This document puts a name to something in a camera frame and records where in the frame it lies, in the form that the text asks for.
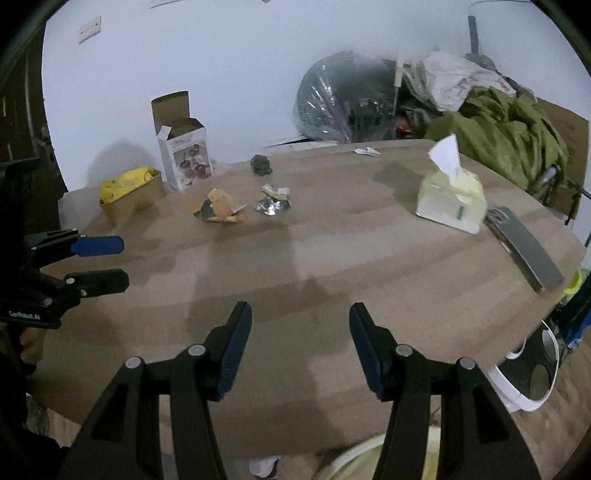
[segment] crumpled foil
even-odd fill
[[[195,216],[200,216],[202,219],[208,219],[211,217],[215,217],[216,214],[213,211],[212,201],[210,199],[206,199],[201,206],[201,209],[194,214]]]
[[[289,210],[290,207],[291,205],[287,200],[278,200],[272,197],[265,197],[254,204],[254,208],[257,212],[269,216],[285,212],[286,210]]]

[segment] wooden table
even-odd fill
[[[47,335],[34,395],[82,422],[125,359],[174,357],[224,323],[237,300],[252,305],[251,338],[234,389],[211,408],[228,455],[317,451],[385,430],[390,405],[368,390],[349,334],[355,301],[426,357],[466,355],[489,369],[561,289],[536,294],[488,229],[470,235],[414,214],[432,145],[379,142],[375,158],[351,145],[277,155],[269,177],[242,164],[117,230],[98,218],[87,233],[117,232],[125,252],[48,271],[121,267],[131,286],[83,301]],[[571,232],[499,175],[462,162],[480,176],[489,204],[511,208],[571,279],[584,254]],[[224,226],[186,207],[213,187],[251,204],[267,182],[291,188],[291,210],[269,218],[249,207],[243,224]]]

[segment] clear plastic wrap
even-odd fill
[[[346,51],[317,62],[295,103],[303,135],[356,143],[394,138],[396,62]]]

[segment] blue object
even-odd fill
[[[384,366],[370,338],[368,330],[371,327],[375,328],[375,325],[371,318],[368,317],[369,314],[363,304],[354,304],[349,309],[349,329],[368,387],[380,400],[383,400],[384,382],[382,379],[384,376]]]
[[[223,397],[229,392],[238,373],[238,366],[242,360],[246,341],[252,327],[252,310],[247,303],[241,311],[240,318],[235,325],[234,331],[228,339],[228,345],[220,358],[220,379],[217,384],[217,394]]]
[[[564,343],[569,349],[575,348],[584,330],[591,325],[591,275],[566,305],[554,308],[550,317],[558,326]]]
[[[101,255],[118,255],[125,248],[120,236],[87,236],[80,237],[70,248],[79,257],[99,257]]]

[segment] olive green fabric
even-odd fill
[[[528,95],[515,98],[495,88],[474,87],[458,112],[431,122],[426,137],[441,140],[452,133],[461,153],[523,190],[553,164],[562,172],[566,168],[566,144]]]

